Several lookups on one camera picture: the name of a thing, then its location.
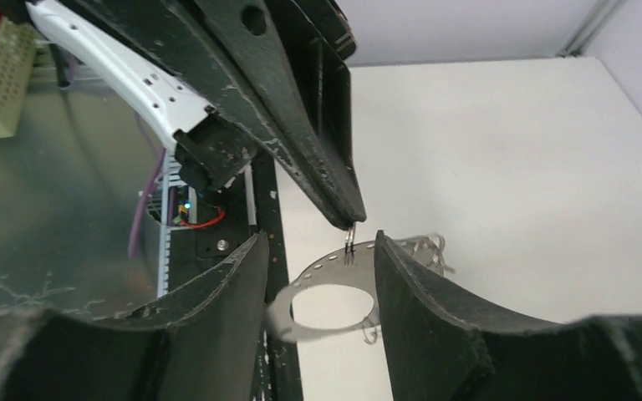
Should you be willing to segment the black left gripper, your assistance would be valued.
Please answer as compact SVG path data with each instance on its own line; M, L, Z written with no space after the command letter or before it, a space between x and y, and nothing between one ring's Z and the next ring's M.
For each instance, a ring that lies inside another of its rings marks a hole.
M357 43L335 1L69 1L181 79L290 175L332 225L365 221L354 170Z

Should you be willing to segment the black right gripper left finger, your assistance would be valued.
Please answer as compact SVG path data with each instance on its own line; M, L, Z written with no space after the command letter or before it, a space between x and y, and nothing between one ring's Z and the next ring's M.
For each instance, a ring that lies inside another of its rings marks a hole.
M249 400L268 261L255 234L126 317L0 309L0 400Z

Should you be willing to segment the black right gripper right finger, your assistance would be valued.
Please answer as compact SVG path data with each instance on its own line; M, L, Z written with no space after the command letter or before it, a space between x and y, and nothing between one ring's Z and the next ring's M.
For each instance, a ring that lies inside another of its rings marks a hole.
M642 315L529 317L430 271L383 231L374 274L396 400L642 400Z

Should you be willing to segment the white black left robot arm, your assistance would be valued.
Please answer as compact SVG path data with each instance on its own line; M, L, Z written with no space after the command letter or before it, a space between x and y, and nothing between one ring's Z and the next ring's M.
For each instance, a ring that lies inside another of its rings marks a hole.
M176 154L187 184L217 190L270 154L327 221L366 211L354 172L357 45L334 1L0 1L97 73Z

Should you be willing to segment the cream perforated basket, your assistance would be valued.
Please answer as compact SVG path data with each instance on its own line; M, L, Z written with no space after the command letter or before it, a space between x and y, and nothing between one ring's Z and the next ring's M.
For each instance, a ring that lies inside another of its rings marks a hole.
M36 55L36 33L26 24L0 21L0 139L15 135Z

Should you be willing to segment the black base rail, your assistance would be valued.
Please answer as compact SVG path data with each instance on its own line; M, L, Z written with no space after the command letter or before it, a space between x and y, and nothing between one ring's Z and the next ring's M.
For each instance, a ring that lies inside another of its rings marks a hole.
M300 400L298 349L273 333L266 306L288 282L277 176L258 156L209 228L167 228L160 294L182 315L168 328L161 400Z

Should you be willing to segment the aluminium frame post right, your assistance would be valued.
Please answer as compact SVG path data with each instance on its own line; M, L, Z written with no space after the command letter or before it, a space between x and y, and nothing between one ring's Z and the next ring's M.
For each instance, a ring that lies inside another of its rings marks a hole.
M627 2L627 0L598 0L555 56L558 58L582 56Z

